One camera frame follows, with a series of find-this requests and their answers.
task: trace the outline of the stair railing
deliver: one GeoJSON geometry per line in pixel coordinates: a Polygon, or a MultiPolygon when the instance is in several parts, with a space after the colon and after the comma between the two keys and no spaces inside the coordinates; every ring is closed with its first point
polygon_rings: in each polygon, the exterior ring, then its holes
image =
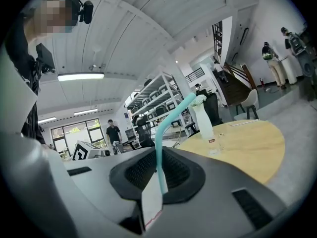
{"type": "Polygon", "coordinates": [[[236,77],[236,75],[238,75],[239,77],[247,81],[250,84],[251,89],[257,90],[257,86],[249,72],[249,69],[245,64],[242,65],[242,69],[238,69],[232,65],[225,63],[224,68],[227,69],[232,76],[236,77]]]}

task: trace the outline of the staircase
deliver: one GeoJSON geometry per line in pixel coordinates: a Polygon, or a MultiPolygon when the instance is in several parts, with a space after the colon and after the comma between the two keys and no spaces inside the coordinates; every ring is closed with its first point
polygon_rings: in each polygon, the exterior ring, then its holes
{"type": "Polygon", "coordinates": [[[221,81],[216,71],[213,71],[222,92],[226,98],[228,106],[235,106],[244,101],[251,89],[242,83],[239,79],[225,71],[229,83],[221,81]]]}

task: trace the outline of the green plant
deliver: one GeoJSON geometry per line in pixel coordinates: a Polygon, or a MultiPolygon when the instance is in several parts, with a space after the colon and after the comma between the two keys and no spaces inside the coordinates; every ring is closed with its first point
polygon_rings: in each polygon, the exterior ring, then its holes
{"type": "Polygon", "coordinates": [[[107,144],[105,142],[105,140],[100,140],[98,142],[93,143],[94,146],[97,146],[99,148],[107,148],[107,144]]]}
{"type": "Polygon", "coordinates": [[[69,131],[69,133],[76,133],[76,132],[80,132],[80,129],[77,128],[77,127],[73,128],[73,129],[71,129],[71,130],[69,131]]]}
{"type": "Polygon", "coordinates": [[[97,127],[100,127],[100,124],[99,124],[99,120],[95,120],[95,124],[93,126],[90,127],[90,129],[93,129],[93,128],[97,128],[97,127]]]}

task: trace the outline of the person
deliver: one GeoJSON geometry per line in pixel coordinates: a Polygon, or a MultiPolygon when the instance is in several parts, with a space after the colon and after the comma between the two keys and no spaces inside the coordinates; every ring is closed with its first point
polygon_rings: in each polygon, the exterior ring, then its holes
{"type": "Polygon", "coordinates": [[[122,136],[119,128],[113,125],[113,121],[111,119],[108,120],[109,127],[106,130],[107,141],[110,142],[113,148],[113,153],[117,154],[117,150],[114,147],[113,143],[115,141],[122,143],[122,136]]]}
{"type": "Polygon", "coordinates": [[[285,27],[281,28],[285,37],[285,48],[296,57],[299,62],[303,75],[305,76],[305,92],[308,100],[312,101],[317,96],[317,76],[315,73],[314,63],[307,51],[306,44],[296,33],[289,32],[285,27]]]}
{"type": "MultiPolygon", "coordinates": [[[[36,8],[20,13],[10,29],[4,47],[9,59],[24,80],[37,95],[42,71],[35,59],[29,55],[28,47],[34,41],[51,33],[70,32],[76,26],[82,3],[80,0],[43,0],[36,8]]],[[[36,103],[32,107],[22,128],[26,137],[38,140],[46,149],[38,125],[36,103]]]]}
{"type": "Polygon", "coordinates": [[[219,64],[218,61],[214,61],[214,68],[216,69],[216,71],[218,72],[218,75],[220,77],[220,79],[226,83],[229,83],[226,73],[223,70],[223,68],[221,67],[221,65],[219,64]]]}
{"type": "Polygon", "coordinates": [[[201,84],[196,84],[195,87],[196,87],[196,93],[204,89],[204,87],[201,84]]]}
{"type": "Polygon", "coordinates": [[[262,56],[271,69],[277,86],[281,87],[281,89],[286,89],[285,77],[281,67],[278,64],[278,55],[275,53],[274,49],[269,45],[268,42],[264,42],[264,47],[262,48],[262,56]]]}

